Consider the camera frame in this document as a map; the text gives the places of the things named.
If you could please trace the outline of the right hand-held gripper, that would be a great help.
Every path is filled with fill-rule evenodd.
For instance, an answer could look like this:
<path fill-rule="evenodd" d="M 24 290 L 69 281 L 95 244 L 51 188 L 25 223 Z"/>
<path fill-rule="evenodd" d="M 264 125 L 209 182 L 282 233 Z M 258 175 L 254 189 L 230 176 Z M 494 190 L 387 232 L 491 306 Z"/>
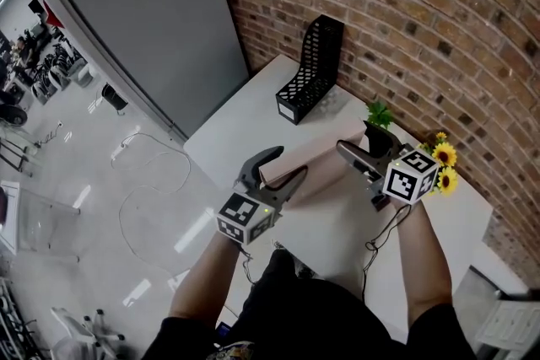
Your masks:
<path fill-rule="evenodd" d="M 439 163 L 420 148 L 411 149 L 403 155 L 402 143 L 387 129 L 364 121 L 369 149 L 350 141 L 338 140 L 337 152 L 369 180 L 376 195 L 389 196 L 404 204 L 413 205 L 432 191 L 439 171 Z M 380 172 L 379 158 L 389 156 L 390 162 Z"/>

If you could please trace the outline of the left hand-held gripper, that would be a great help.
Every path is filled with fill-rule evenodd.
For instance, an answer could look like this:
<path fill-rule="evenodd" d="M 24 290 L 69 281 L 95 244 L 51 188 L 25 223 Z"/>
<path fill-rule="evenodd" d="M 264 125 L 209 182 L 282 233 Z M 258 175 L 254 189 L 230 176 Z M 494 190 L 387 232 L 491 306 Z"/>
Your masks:
<path fill-rule="evenodd" d="M 261 186 L 260 168 L 283 152 L 284 146 L 267 148 L 244 162 L 216 215 L 221 234 L 238 244 L 250 244 L 275 225 L 282 205 L 300 188 L 308 173 L 308 167 L 303 165 L 276 186 Z"/>

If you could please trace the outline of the black mesh file holder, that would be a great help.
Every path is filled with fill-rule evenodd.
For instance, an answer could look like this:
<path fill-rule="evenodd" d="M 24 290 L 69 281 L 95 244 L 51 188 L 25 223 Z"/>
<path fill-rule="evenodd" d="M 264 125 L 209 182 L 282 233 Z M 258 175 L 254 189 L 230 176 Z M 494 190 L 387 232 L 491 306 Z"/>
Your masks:
<path fill-rule="evenodd" d="M 303 39 L 300 66 L 276 94 L 278 112 L 299 124 L 337 82 L 344 23 L 320 15 Z"/>

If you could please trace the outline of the person's left forearm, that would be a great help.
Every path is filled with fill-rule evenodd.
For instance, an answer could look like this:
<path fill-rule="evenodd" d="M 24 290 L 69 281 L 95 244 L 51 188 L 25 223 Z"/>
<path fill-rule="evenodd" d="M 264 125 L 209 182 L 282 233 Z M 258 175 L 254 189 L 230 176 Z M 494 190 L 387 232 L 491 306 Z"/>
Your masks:
<path fill-rule="evenodd" d="M 228 297 L 239 255 L 236 242 L 216 232 L 176 289 L 169 317 L 195 320 L 213 329 Z"/>

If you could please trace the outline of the person's right forearm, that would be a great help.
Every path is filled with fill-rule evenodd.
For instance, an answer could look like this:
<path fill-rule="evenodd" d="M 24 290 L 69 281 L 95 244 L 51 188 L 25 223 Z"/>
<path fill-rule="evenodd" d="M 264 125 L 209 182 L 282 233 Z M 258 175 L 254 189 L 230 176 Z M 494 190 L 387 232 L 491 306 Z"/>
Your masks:
<path fill-rule="evenodd" d="M 422 202 L 397 225 L 408 324 L 440 304 L 452 303 L 451 273 Z"/>

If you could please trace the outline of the small green potted plant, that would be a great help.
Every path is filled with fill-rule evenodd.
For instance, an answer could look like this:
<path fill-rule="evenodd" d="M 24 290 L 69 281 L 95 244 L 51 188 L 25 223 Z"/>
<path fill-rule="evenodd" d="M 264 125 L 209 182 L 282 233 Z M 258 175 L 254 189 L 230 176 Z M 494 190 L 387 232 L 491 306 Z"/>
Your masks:
<path fill-rule="evenodd" d="M 388 129 L 393 122 L 393 114 L 386 107 L 385 104 L 380 101 L 374 101 L 367 105 L 368 118 L 367 121 L 375 126 Z"/>

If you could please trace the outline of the sunflower bouquet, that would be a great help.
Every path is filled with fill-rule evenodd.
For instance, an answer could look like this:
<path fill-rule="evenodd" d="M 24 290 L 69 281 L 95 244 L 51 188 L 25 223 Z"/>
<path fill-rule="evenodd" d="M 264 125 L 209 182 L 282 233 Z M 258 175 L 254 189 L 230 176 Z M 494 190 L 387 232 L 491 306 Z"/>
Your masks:
<path fill-rule="evenodd" d="M 444 196 L 451 195 L 458 185 L 458 173 L 456 172 L 457 153 L 455 148 L 448 142 L 446 133 L 437 132 L 428 142 L 418 144 L 417 148 L 425 151 L 439 164 L 430 195 L 436 193 Z"/>

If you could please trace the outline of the person's black clothing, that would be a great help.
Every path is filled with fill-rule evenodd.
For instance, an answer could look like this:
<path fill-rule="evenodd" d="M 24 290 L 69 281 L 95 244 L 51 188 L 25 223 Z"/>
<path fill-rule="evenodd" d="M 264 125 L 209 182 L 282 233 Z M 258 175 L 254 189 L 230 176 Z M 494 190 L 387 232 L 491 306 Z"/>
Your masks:
<path fill-rule="evenodd" d="M 222 338 L 195 320 L 166 318 L 142 360 L 477 360 L 450 304 L 424 312 L 395 341 L 345 288 L 297 277 L 275 250 Z"/>

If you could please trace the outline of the black waste bin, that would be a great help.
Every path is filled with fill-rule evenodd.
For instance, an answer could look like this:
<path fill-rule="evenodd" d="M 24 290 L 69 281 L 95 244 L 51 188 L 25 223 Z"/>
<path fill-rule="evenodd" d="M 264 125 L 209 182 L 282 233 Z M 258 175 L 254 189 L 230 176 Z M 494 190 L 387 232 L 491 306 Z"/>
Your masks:
<path fill-rule="evenodd" d="M 119 116 L 124 115 L 124 110 L 128 103 L 115 91 L 110 85 L 106 84 L 101 90 L 101 96 L 104 101 L 108 102 L 116 111 Z"/>

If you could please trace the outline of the gray refrigerator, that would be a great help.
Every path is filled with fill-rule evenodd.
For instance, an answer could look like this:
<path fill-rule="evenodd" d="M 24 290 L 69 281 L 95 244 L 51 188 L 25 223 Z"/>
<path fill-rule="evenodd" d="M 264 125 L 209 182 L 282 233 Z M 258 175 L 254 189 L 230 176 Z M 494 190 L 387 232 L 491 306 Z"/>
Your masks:
<path fill-rule="evenodd" d="M 187 140 L 249 78 L 228 0 L 45 0 L 84 57 Z"/>

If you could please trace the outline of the white drawer cabinet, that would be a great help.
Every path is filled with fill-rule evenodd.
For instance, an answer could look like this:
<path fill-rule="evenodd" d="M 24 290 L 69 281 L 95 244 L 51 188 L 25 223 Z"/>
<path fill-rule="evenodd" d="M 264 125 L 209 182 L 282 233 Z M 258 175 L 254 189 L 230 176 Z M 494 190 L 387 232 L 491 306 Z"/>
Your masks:
<path fill-rule="evenodd" d="M 498 300 L 475 335 L 475 342 L 497 348 L 500 360 L 524 360 L 540 340 L 540 301 Z"/>

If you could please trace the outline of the clear acrylic chair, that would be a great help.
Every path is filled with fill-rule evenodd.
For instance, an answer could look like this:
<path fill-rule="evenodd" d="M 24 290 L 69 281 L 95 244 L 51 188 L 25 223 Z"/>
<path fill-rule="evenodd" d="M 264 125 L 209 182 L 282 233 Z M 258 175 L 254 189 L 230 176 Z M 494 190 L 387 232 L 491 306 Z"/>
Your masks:
<path fill-rule="evenodd" d="M 80 262 L 75 252 L 54 245 L 61 222 L 79 215 L 78 208 L 25 189 L 19 182 L 0 181 L 0 245 L 13 256 L 34 254 Z"/>

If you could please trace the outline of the white chair base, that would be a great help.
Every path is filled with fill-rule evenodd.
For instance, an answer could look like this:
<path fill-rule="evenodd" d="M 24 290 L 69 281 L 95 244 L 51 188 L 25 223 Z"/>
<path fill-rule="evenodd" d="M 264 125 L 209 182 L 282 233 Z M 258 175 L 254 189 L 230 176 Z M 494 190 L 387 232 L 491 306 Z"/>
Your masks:
<path fill-rule="evenodd" d="M 103 309 L 97 309 L 93 318 L 85 315 L 82 321 L 77 320 L 65 308 L 52 307 L 51 314 L 72 339 L 91 347 L 102 348 L 112 357 L 116 354 L 114 353 L 111 342 L 124 342 L 126 340 L 123 334 L 113 333 L 106 329 L 105 312 Z"/>

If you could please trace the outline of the red paper tag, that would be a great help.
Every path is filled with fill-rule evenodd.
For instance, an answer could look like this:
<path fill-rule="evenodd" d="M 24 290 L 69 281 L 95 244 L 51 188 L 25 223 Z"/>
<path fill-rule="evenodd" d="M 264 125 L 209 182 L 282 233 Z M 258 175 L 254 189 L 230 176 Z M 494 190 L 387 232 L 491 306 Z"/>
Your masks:
<path fill-rule="evenodd" d="M 50 26 L 55 26 L 57 28 L 63 29 L 64 26 L 62 22 L 58 19 L 58 17 L 54 14 L 54 12 L 51 10 L 49 5 L 46 3 L 46 1 L 43 1 L 43 6 L 46 11 L 46 23 Z"/>

